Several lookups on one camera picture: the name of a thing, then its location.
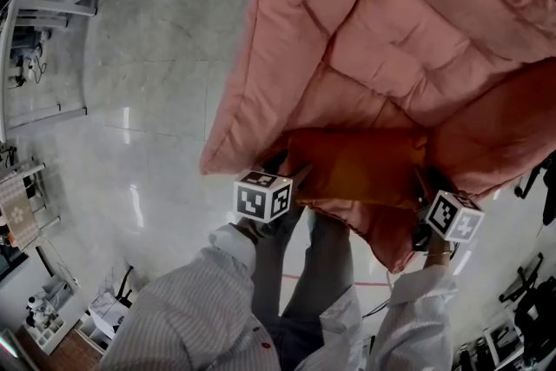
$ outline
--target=gray pants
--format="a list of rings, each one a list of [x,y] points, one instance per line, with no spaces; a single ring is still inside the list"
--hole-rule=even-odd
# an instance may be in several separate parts
[[[278,316],[284,254],[301,212],[291,210],[276,235],[260,240],[256,247],[253,314],[270,333],[282,371],[295,369],[322,346],[319,316],[354,284],[349,228],[311,212],[305,268],[286,310]]]

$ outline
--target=shirt cuff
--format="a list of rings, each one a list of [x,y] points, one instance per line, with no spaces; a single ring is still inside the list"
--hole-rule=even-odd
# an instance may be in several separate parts
[[[255,246],[244,234],[229,224],[215,230],[208,236],[208,241],[215,248],[233,256],[243,264],[249,275],[255,272]]]
[[[395,283],[388,306],[421,298],[443,295],[449,300],[458,290],[452,273],[445,266],[431,266],[402,275]]]

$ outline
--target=white cube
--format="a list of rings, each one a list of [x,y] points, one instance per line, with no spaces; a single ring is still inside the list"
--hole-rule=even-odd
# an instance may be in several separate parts
[[[447,242],[470,242],[484,216],[470,198],[440,190],[428,210],[427,223]]]
[[[271,222],[289,210],[292,180],[246,170],[234,182],[234,212],[258,222]]]

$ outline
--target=white wall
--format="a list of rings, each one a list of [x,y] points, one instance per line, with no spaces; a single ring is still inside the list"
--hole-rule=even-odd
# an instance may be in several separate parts
[[[41,292],[50,276],[36,251],[0,282],[0,327],[16,332],[27,317],[27,299]]]

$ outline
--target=patterned cloth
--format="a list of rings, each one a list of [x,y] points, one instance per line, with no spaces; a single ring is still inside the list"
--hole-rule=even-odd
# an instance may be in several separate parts
[[[0,182],[0,209],[8,220],[10,232],[19,250],[26,251],[41,243],[41,232],[36,225],[23,179],[16,173]]]
[[[101,370],[280,371],[271,336],[251,313],[255,247],[225,226],[187,266],[139,294],[100,364]],[[448,370],[452,344],[445,311],[455,284],[435,266],[404,275],[367,369]],[[321,316],[324,346],[297,371],[359,368],[361,313],[351,287]]]

